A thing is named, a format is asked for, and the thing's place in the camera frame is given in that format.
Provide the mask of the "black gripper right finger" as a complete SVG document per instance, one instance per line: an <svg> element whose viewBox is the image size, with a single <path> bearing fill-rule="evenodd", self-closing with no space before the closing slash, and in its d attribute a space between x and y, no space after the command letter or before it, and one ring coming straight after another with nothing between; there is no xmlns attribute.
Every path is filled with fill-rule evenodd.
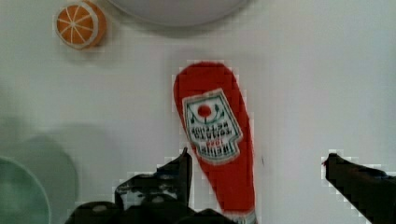
<svg viewBox="0 0 396 224"><path fill-rule="evenodd" d="M325 178L372 224L395 224L395 177L330 153Z"/></svg>

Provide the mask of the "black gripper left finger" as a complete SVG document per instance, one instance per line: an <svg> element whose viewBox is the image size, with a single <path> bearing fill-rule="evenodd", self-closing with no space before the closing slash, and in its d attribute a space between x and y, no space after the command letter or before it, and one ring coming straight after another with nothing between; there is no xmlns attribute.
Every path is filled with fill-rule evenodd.
<svg viewBox="0 0 396 224"><path fill-rule="evenodd" d="M118 185L114 201L78 206L64 224L236 224L224 215L189 208L192 158L186 148L151 175Z"/></svg>

